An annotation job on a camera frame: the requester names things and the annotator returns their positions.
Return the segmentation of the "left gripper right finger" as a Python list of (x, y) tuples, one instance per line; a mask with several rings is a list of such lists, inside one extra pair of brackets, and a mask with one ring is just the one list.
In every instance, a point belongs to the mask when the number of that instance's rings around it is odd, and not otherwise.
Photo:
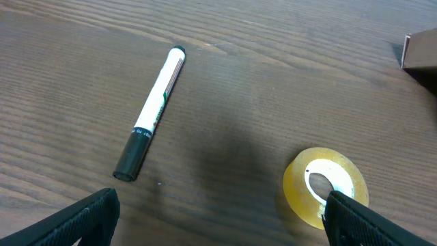
[(330, 246), (433, 246), (340, 191), (331, 191), (322, 222)]

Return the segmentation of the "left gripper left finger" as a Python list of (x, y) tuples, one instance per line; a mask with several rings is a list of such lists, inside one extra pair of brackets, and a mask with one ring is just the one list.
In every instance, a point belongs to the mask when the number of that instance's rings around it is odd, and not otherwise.
[(102, 189), (25, 229), (2, 245), (110, 245), (120, 216), (115, 189)]

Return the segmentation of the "black whiteboard marker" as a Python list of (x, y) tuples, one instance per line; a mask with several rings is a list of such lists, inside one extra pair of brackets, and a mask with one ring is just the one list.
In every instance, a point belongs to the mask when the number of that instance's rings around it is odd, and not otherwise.
[(113, 176), (116, 179), (125, 182), (137, 179), (147, 149), (184, 65), (185, 58), (186, 51), (182, 46), (175, 46), (168, 53), (113, 171)]

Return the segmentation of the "yellow clear tape roll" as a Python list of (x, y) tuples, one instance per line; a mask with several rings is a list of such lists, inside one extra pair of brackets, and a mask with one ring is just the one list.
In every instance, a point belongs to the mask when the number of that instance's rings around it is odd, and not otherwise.
[(328, 193), (340, 191), (364, 206), (369, 192), (358, 167), (341, 153), (322, 147), (307, 148), (286, 167), (283, 193), (292, 211), (310, 226), (323, 229)]

